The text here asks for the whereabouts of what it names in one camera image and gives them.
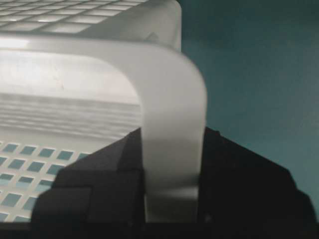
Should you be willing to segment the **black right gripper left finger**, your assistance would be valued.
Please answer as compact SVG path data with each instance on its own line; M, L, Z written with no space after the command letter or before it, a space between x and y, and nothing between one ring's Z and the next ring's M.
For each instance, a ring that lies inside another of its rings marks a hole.
M145 222L141 130L61 169L31 217L34 239L138 239Z

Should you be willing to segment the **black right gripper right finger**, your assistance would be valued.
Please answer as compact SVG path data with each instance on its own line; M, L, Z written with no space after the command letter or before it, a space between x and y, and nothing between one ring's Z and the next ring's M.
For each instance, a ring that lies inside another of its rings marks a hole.
M310 197L285 167L206 128L198 221L209 239L316 239Z

